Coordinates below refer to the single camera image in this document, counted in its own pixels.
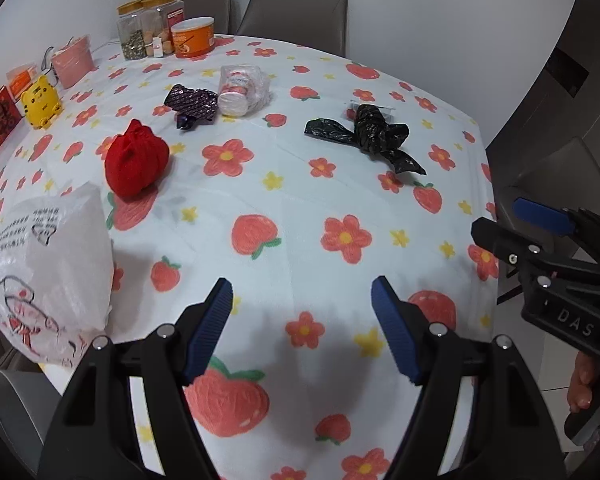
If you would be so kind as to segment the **right hand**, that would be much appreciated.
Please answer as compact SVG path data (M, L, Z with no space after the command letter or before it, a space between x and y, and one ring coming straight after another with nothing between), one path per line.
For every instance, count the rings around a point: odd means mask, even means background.
M567 392L571 413L587 410L592 403L592 383L600 374L600 363L583 352L574 361L573 372Z

